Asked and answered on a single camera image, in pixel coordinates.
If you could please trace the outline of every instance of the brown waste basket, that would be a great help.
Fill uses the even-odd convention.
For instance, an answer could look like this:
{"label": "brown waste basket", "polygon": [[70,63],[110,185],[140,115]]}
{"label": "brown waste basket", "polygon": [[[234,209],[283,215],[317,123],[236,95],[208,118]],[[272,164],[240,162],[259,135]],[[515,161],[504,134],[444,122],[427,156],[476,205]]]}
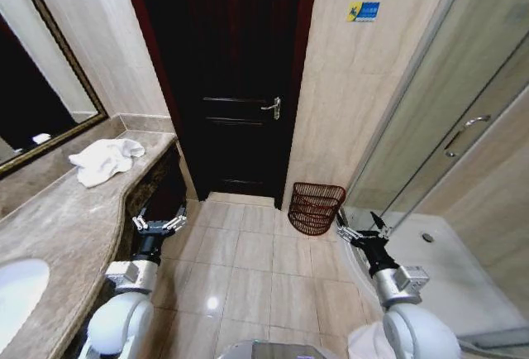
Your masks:
{"label": "brown waste basket", "polygon": [[322,235],[344,200],[346,191],[337,185],[294,183],[288,219],[305,235]]}

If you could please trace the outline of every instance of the mirror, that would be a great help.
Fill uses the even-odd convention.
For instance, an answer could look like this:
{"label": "mirror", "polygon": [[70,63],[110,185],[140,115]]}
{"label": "mirror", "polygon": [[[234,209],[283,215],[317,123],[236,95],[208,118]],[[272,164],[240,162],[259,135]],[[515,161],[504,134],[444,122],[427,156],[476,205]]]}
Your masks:
{"label": "mirror", "polygon": [[0,0],[0,177],[107,117],[43,0]]}

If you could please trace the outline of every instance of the white sink basin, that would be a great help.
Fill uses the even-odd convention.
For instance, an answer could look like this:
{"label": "white sink basin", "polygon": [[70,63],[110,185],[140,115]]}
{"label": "white sink basin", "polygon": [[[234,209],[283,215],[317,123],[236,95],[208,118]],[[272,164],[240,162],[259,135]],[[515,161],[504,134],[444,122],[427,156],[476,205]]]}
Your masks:
{"label": "white sink basin", "polygon": [[0,353],[15,337],[48,285],[50,268],[38,259],[0,266]]}

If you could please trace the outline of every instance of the mirror frame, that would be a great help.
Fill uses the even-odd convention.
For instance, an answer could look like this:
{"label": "mirror frame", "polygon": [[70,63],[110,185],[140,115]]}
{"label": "mirror frame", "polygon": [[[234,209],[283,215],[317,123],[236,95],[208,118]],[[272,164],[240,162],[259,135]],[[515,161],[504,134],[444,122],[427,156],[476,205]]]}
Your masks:
{"label": "mirror frame", "polygon": [[57,42],[57,45],[59,46],[65,59],[68,61],[69,66],[77,76],[81,86],[83,86],[85,93],[90,97],[90,100],[92,100],[93,106],[98,111],[98,114],[85,121],[82,121],[76,127],[73,127],[67,132],[55,136],[40,144],[39,146],[29,150],[28,152],[24,152],[19,156],[11,158],[6,163],[1,164],[0,179],[108,118],[107,111],[105,111],[101,100],[99,100],[98,96],[96,95],[92,84],[81,68],[81,65],[75,57],[74,52],[69,47],[69,44],[66,41],[66,38],[64,38],[63,33],[60,31],[57,22],[51,15],[50,9],[48,9],[48,7],[45,5],[44,0],[31,0],[31,2],[39,12],[39,15],[41,16],[42,21],[46,24],[48,31],[54,37],[55,42]]}

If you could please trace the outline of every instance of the white towel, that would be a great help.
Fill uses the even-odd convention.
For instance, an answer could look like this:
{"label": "white towel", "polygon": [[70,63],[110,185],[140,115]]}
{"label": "white towel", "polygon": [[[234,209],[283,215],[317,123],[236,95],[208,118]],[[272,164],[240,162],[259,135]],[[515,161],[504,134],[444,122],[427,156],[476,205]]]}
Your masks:
{"label": "white towel", "polygon": [[145,148],[137,141],[127,138],[97,140],[75,155],[69,161],[78,166],[77,180],[85,187],[104,183],[118,171],[132,167],[132,156],[145,154]]}

